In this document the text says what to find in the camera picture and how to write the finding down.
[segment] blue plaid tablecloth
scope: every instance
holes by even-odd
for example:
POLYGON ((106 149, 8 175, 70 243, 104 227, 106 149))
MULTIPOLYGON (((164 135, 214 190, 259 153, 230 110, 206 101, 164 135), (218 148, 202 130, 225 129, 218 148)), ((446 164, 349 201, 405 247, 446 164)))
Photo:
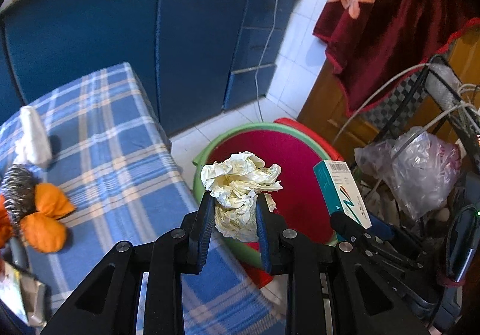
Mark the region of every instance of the blue plaid tablecloth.
MULTIPOLYGON (((116 242, 155 241, 198 206, 128 63, 77 79, 31 105, 45 123, 54 153, 48 170, 32 171, 39 180, 59 186, 76 206, 62 219, 69 238, 61 251, 40 254, 27 248, 32 272, 49 286, 48 303, 54 312, 116 242)), ((21 136, 15 114, 0 128, 2 176, 21 136)), ((282 317, 216 231, 202 273, 184 275, 182 285, 187 334, 284 332, 282 317)), ((138 334, 145 294, 143 287, 138 334)))

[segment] barcode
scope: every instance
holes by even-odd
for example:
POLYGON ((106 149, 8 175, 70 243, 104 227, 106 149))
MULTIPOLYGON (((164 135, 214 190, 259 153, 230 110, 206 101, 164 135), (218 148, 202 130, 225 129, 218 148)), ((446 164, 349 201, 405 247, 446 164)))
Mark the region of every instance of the barcode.
POLYGON ((349 171, 349 167, 342 163, 330 163, 329 165, 333 171, 349 171))

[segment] white cloth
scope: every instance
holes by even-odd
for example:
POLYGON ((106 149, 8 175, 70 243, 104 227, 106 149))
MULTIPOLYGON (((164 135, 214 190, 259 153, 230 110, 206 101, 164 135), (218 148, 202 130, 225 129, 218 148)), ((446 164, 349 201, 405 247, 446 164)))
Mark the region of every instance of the white cloth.
MULTIPOLYGON (((245 151, 233 154, 224 162, 215 162, 202 168, 201 179, 205 189, 217 199, 215 226, 228 238, 242 242, 256 242, 256 203, 258 193, 282 189, 277 181, 282 169, 245 151)), ((276 208, 272 196, 265 194, 270 212, 276 208)))
POLYGON ((17 156, 13 163, 47 168, 52 160, 52 149, 40 115, 34 107, 23 106, 20 108, 20 122, 23 136, 15 142, 17 156))

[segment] dark red towel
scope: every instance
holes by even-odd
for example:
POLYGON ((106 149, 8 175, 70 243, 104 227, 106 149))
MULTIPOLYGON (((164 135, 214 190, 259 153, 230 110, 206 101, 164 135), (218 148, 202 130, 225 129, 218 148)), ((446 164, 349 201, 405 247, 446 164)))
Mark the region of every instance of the dark red towel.
POLYGON ((447 51, 477 17, 469 0, 328 0, 313 34, 328 44, 351 115, 397 73, 447 51))

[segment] blue cabinet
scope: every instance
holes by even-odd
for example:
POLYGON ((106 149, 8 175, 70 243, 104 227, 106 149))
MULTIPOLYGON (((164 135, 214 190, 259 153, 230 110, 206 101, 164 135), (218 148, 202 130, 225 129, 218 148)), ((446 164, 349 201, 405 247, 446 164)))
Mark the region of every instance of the blue cabinet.
MULTIPOLYGON (((294 2, 278 0, 259 72, 262 95, 294 2)), ((129 62, 165 131, 181 131, 255 99, 252 74, 274 8, 275 0, 18 0, 1 14, 2 114, 18 110, 22 98, 30 103, 78 77, 129 62)))
POLYGON ((159 0, 157 76, 167 134, 222 110, 246 0, 159 0))
POLYGON ((0 25, 0 124, 8 120, 23 105, 8 65, 8 55, 3 43, 3 28, 0 25))
MULTIPOLYGON (((257 75, 259 96, 267 93, 276 68, 275 64, 259 68, 257 75)), ((234 72, 230 75, 229 86, 225 94, 225 109, 239 107, 257 98, 255 72, 256 70, 234 72)))
POLYGON ((11 63, 27 102, 100 68, 129 62, 158 111, 158 0, 21 0, 6 11, 11 63))

